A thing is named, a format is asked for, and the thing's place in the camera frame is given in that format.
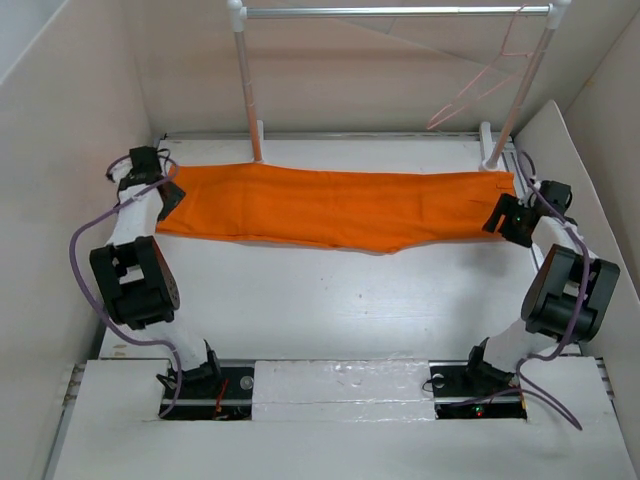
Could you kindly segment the orange trousers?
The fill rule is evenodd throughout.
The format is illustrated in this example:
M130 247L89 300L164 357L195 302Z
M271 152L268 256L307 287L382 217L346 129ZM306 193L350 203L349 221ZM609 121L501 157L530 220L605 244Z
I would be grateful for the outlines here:
M185 197L157 232L391 254L415 245L485 239L507 172L313 171L258 163L179 170Z

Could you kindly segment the pink wire hanger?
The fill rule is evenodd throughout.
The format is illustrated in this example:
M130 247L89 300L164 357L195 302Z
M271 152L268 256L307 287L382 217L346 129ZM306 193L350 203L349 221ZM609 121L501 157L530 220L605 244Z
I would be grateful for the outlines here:
M521 5L512 15L500 45L500 49L492 61L485 65L447 104L437 111L427 122L426 130L433 131L442 124L452 120L462 112L470 109L485 97L492 95L509 82L524 73L532 51L516 51L510 49L512 31L515 24L524 17L524 10L528 4ZM517 69L507 73L502 79L490 82L490 77L498 73L501 66L514 63Z

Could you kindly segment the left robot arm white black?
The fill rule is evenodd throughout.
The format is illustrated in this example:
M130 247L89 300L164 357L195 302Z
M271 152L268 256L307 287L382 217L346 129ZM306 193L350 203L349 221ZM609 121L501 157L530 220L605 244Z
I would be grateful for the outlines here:
M136 341L176 355L163 377L167 384L208 397L222 387L220 363L208 343L196 348L177 325L179 289L155 238L158 223L185 197L170 178L176 172L169 151L153 146L133 148L108 168L106 176L117 186L116 223L89 262L109 319Z

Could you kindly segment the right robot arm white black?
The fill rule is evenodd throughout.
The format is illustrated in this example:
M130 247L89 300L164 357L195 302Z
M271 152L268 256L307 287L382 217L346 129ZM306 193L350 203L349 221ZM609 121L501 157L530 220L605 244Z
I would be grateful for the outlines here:
M502 333L474 346L462 381L483 394L505 385L528 359L550 359L568 344L589 342L598 333L616 287L620 268L591 252L566 216L571 187L533 182L525 200L500 196L483 226L488 233L544 255L525 294L518 319Z

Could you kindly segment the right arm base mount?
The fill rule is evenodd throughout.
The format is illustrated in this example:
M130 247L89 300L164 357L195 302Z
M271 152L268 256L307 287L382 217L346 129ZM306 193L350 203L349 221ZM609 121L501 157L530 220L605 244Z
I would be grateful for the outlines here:
M467 361L430 361L422 390L431 395L437 420L527 419L510 377L471 371Z

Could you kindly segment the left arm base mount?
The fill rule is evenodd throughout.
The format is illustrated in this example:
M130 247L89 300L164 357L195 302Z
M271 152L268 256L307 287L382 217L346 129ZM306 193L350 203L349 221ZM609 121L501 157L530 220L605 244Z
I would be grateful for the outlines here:
M222 365L215 384L184 381L168 421L244 421L252 417L253 364Z

